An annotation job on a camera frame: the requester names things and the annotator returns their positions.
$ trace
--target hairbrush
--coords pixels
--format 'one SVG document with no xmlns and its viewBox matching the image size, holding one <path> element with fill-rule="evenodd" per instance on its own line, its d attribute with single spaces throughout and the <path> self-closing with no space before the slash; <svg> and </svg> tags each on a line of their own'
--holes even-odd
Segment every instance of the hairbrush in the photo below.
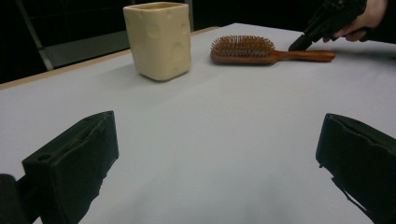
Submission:
<svg viewBox="0 0 396 224">
<path fill-rule="evenodd" d="M 255 35 L 227 35 L 211 46 L 210 58 L 216 63 L 276 63 L 279 60 L 302 60 L 326 63 L 335 57 L 330 50 L 275 50 L 274 43 Z"/>
</svg>

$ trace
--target hairbrush handle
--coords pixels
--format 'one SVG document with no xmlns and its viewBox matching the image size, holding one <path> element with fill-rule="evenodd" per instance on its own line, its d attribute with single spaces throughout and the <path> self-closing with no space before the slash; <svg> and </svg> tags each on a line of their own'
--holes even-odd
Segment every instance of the hairbrush handle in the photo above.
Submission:
<svg viewBox="0 0 396 224">
<path fill-rule="evenodd" d="M 335 53 L 330 50 L 292 50 L 292 51 L 279 51 L 274 50 L 272 52 L 276 57 L 280 59 L 297 59 L 304 61 L 313 62 L 330 62 L 334 57 Z"/>
</svg>

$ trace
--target hand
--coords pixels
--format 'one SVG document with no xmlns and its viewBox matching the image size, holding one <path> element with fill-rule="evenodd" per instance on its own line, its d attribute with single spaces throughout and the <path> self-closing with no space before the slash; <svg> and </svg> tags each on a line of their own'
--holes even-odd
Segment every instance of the hand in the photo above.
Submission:
<svg viewBox="0 0 396 224">
<path fill-rule="evenodd" d="M 374 29 L 381 23 L 387 10 L 388 0 L 367 0 L 366 9 L 352 23 L 345 26 L 340 31 L 333 34 L 338 38 L 344 36 L 347 41 L 355 42 L 361 40 L 366 32 L 360 28 L 367 27 Z M 323 42 L 329 42 L 330 38 L 323 38 Z"/>
</svg>

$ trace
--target hairbrush head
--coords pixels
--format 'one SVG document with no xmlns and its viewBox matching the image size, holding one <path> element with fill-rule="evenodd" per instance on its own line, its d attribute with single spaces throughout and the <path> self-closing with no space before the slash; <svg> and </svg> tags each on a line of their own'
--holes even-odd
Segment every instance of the hairbrush head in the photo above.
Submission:
<svg viewBox="0 0 396 224">
<path fill-rule="evenodd" d="M 222 36 L 212 43 L 221 57 L 267 57 L 274 48 L 271 40 L 254 35 Z"/>
<path fill-rule="evenodd" d="M 281 59 L 330 62 L 335 57 L 329 50 L 275 50 L 274 43 L 255 35 L 227 35 L 212 43 L 210 58 L 216 63 L 276 63 Z"/>
</svg>

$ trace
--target robotic arm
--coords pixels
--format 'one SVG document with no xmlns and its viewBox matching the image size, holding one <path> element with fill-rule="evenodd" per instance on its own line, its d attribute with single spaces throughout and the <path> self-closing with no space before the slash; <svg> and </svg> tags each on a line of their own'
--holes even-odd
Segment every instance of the robotic arm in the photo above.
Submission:
<svg viewBox="0 0 396 224">
<path fill-rule="evenodd" d="M 325 0 L 308 22 L 304 34 L 290 45 L 289 50 L 305 50 L 322 37 L 335 40 L 332 34 L 361 15 L 366 3 L 367 0 Z"/>
</svg>

